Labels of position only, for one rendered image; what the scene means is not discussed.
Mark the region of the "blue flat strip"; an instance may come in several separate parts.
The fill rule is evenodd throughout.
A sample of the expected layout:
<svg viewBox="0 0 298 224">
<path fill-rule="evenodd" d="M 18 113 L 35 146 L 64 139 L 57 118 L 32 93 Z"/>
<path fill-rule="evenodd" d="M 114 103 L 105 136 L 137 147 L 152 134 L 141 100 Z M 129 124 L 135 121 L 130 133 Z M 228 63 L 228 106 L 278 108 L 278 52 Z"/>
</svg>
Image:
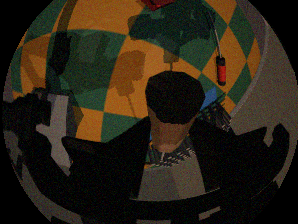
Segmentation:
<svg viewBox="0 0 298 224">
<path fill-rule="evenodd" d="M 204 104 L 202 104 L 201 109 L 208 107 L 210 103 L 217 100 L 216 87 L 209 89 L 209 91 L 205 93 L 205 97 L 206 99 L 204 100 Z M 152 140 L 152 129 L 150 129 L 150 140 Z"/>
</svg>

